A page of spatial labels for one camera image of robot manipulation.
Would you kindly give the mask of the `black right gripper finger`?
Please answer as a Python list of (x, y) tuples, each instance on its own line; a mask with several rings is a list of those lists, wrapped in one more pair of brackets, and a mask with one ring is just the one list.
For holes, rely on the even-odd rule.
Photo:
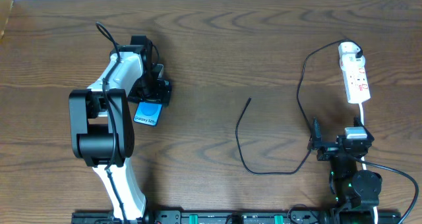
[(353, 118), (353, 125), (354, 125), (354, 127), (360, 127), (360, 128), (362, 128), (366, 132), (367, 135), (371, 135), (371, 133), (367, 130), (367, 128), (365, 127), (365, 125), (361, 122), (360, 117), (354, 116), (354, 118)]
[(322, 142), (320, 125), (319, 125), (319, 122), (318, 122), (316, 117), (313, 118), (312, 141), (313, 141), (313, 143), (321, 143)]

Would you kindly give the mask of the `blue Galaxy smartphone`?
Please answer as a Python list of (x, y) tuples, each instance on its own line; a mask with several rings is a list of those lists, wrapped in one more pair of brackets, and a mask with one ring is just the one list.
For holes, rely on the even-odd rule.
[(162, 112), (162, 105), (157, 103), (140, 102), (133, 121), (139, 124), (156, 126)]

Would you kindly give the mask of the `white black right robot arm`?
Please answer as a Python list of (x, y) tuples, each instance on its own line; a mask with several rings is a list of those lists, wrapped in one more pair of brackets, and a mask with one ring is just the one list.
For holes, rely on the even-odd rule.
[(312, 121), (308, 149), (317, 151), (319, 161), (330, 162), (329, 185), (337, 204), (329, 209), (325, 223), (374, 223), (374, 208), (379, 205), (382, 177), (369, 170), (359, 170), (357, 162), (367, 155), (374, 141), (359, 118), (346, 127), (334, 142), (322, 140), (320, 125)]

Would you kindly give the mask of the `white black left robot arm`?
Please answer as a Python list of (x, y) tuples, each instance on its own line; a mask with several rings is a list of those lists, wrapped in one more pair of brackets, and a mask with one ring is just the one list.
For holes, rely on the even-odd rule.
[(132, 36), (110, 52), (97, 81), (69, 94), (73, 153), (101, 178), (113, 205), (111, 214), (88, 216), (88, 223), (155, 222), (131, 164), (133, 123), (156, 125), (171, 98), (164, 66), (152, 60), (155, 49), (146, 36)]

